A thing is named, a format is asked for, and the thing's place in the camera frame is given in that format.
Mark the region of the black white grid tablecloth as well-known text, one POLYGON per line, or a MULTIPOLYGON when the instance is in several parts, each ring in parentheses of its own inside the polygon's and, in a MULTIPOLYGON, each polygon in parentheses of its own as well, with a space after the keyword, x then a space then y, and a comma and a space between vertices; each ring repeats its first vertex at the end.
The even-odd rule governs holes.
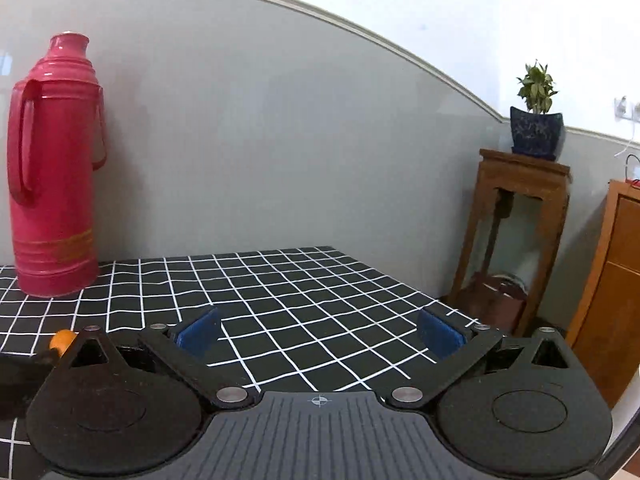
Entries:
POLYGON ((210 422, 159 479, 473 479, 419 419, 383 408, 387 391, 434 372, 421 310, 472 318, 326 247, 102 264, 93 285, 58 299, 21 292, 1 269, 1 348, 33 356, 58 330, 134 338, 208 307, 221 330, 203 356, 264 404, 210 422))

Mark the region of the medium orange front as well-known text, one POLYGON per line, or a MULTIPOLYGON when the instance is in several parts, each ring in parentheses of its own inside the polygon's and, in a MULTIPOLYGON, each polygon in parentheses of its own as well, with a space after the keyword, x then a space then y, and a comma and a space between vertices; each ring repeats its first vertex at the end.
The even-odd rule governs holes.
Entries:
POLYGON ((77 334, 72 330, 59 330, 49 341, 49 349, 62 356, 76 339, 77 334))

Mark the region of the red thermos flask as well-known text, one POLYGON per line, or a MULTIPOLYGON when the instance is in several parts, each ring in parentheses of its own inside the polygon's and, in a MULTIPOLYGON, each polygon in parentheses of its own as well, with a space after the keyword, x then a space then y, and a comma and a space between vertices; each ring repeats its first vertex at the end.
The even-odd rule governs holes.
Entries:
POLYGON ((88 37, 62 32, 12 90, 6 172, 18 287, 78 292, 98 276, 93 173, 107 159, 103 89, 88 37))

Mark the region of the brown pot under stand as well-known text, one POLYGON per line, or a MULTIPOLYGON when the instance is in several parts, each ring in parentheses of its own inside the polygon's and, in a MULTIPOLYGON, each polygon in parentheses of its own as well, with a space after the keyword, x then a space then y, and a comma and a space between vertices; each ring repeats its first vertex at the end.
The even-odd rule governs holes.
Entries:
POLYGON ((475 273, 459 295, 461 307, 468 315, 507 333, 518 326, 527 298, 524 282, 509 273, 475 273))

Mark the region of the white wall socket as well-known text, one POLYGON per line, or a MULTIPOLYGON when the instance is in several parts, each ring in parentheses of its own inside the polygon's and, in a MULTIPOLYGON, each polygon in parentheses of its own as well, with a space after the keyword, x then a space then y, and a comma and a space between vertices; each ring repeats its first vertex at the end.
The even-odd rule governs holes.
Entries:
POLYGON ((614 117, 627 122, 639 121, 639 105, 629 105, 626 96, 614 101, 614 117))

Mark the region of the wooden cabinet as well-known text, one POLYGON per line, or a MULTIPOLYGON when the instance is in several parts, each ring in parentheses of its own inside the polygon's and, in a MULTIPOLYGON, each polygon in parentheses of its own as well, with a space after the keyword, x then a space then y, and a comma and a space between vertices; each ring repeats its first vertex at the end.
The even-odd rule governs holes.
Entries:
POLYGON ((612 408, 639 367, 639 189, 611 181, 602 229, 566 341, 612 408))

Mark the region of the potted green plant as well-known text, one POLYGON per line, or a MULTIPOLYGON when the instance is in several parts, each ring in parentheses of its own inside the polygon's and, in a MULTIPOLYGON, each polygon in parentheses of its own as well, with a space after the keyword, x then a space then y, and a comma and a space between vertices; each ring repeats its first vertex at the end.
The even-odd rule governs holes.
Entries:
POLYGON ((566 130, 561 113, 551 113, 558 93, 548 66, 536 61, 525 65, 525 75, 518 78, 518 96, 526 110, 510 108, 512 152, 556 162, 560 157, 566 130))

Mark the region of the wooden plant stand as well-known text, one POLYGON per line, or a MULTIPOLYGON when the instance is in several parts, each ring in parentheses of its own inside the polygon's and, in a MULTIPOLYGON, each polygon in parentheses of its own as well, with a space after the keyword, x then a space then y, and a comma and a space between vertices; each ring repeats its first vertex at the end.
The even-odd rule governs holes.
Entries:
POLYGON ((528 266, 530 283, 512 333, 525 335, 547 289, 565 226, 572 175, 570 167, 540 158, 482 148, 468 224, 448 302, 459 302, 475 248, 476 233, 489 229, 477 277, 516 272, 528 266))

